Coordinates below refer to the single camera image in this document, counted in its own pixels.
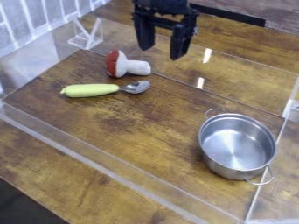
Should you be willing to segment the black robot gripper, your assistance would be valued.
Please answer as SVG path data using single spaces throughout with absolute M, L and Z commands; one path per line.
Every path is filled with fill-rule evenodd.
M 134 5 L 134 35 L 138 47 L 142 51 L 154 45 L 154 19 L 165 27 L 154 14 L 182 15 L 180 24 L 172 29 L 170 59 L 177 60 L 186 52 L 192 37 L 197 33 L 196 17 L 198 12 L 189 6 L 186 0 L 131 0 Z

